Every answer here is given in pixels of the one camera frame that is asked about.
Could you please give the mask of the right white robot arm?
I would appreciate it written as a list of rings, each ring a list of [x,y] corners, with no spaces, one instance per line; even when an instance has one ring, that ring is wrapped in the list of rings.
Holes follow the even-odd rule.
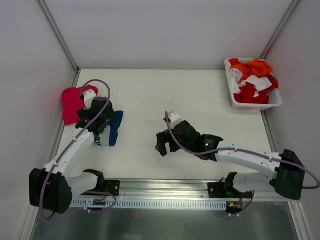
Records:
[[[302,162],[291,150],[278,153],[245,148],[219,136],[201,134],[186,120],[174,129],[157,133],[156,139],[155,149],[163,157],[182,149],[204,161],[231,163],[253,170],[228,174],[223,190],[230,198],[253,191],[275,191],[286,199],[301,199],[305,172]]]

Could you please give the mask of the pink t-shirt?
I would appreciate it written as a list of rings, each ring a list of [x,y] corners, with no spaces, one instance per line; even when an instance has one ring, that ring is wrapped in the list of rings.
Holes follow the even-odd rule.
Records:
[[[81,89],[81,87],[70,87],[65,89],[61,95],[62,119],[65,126],[76,124],[80,120],[77,111],[86,107],[85,102],[81,99]]]

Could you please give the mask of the navy blue t-shirt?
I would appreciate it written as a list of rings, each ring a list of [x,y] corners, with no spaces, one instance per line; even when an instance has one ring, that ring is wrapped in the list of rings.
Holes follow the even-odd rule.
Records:
[[[104,132],[96,138],[93,144],[95,146],[114,147],[117,143],[123,117],[124,111],[116,111],[115,118],[107,122]]]

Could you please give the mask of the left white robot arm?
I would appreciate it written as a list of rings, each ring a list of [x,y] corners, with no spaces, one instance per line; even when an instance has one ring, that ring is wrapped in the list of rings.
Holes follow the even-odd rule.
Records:
[[[116,112],[107,97],[94,97],[90,108],[80,109],[77,114],[80,120],[65,149],[29,174],[29,203],[54,214],[65,213],[78,196],[86,192],[99,195],[105,188],[104,174],[98,170],[86,169],[75,178],[70,175],[86,150],[100,140]]]

